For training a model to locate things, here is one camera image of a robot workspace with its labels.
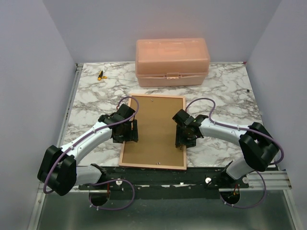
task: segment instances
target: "marble countertop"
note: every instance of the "marble countertop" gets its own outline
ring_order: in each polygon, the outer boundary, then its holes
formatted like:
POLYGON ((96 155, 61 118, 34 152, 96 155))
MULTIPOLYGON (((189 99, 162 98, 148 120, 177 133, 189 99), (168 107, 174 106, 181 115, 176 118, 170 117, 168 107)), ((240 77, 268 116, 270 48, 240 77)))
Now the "marble countertop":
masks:
MULTIPOLYGON (((198 86, 142 88, 135 80, 134 62, 84 64, 64 144, 87 131, 100 115, 113 113, 121 97, 130 93, 184 95, 187 104, 199 97, 209 97, 216 101, 213 119, 240 125, 261 122, 244 64, 212 63, 209 75, 198 86), (116 79, 98 81, 101 70, 104 75, 116 79)), ((192 104, 189 113, 208 115, 211 106, 209 101, 198 101, 192 104)), ((112 143, 110 139, 88 154, 80 165, 96 163, 101 166, 118 166, 120 148, 120 144, 112 143)), ((187 164, 188 167, 224 167, 240 156, 241 148, 232 143, 203 138, 197 140, 196 147, 187 150, 187 164)))

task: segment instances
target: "wooden frame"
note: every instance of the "wooden frame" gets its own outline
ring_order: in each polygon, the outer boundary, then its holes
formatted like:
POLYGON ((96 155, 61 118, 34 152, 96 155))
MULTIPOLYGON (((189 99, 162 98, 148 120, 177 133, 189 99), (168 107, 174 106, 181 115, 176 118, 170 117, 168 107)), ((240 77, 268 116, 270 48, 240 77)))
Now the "wooden frame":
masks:
MULTIPOLYGON (((186 108, 186 98, 185 96, 172 96, 172 95, 152 95, 152 94, 136 94, 132 93, 131 96, 141 96, 141 97, 167 97, 167 98, 181 98, 182 99, 182 108, 186 108)), ((119 165, 120 166, 129 166, 129 167, 141 167, 141 168, 158 168, 158 169, 179 169, 186 170, 187 169, 187 148, 183 146, 183 166, 173 166, 173 165, 153 165, 153 164, 139 164, 139 163, 126 163, 123 162, 124 157, 124 149, 125 143, 123 143, 120 157, 119 157, 119 165)))

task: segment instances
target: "pink plastic case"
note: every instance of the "pink plastic case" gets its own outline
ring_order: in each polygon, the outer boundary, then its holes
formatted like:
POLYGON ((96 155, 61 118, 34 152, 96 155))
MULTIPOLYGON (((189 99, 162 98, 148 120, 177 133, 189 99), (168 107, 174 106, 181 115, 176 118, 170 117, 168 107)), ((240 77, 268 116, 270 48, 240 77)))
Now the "pink plastic case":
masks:
POLYGON ((144 39, 136 47, 140 86, 200 85, 209 73, 210 56, 203 38, 144 39))

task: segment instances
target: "brown board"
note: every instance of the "brown board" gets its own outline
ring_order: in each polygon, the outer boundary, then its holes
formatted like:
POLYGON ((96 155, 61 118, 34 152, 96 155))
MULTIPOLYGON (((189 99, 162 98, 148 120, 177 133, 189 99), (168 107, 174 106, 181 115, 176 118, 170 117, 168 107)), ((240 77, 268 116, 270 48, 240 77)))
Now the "brown board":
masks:
MULTIPOLYGON (((176 123, 173 116, 186 106, 184 96, 131 94, 140 104, 139 141, 123 144, 119 165, 142 168, 187 169, 187 149, 175 147, 176 123)), ((129 106, 136 109, 134 100, 129 106)))

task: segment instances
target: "gray floor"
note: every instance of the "gray floor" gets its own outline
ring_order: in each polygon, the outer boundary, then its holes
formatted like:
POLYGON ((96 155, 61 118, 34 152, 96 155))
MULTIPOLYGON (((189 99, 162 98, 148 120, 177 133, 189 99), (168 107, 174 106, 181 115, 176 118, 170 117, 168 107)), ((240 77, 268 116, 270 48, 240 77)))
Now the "gray floor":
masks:
MULTIPOLYGON (((244 191, 238 204, 257 202, 262 191, 244 191)), ((112 201, 113 205, 127 201, 112 201)), ((252 209, 235 209, 220 200, 136 200, 122 211, 89 208, 88 194, 46 196, 40 230, 292 230, 282 191, 270 191, 264 203, 252 209)))

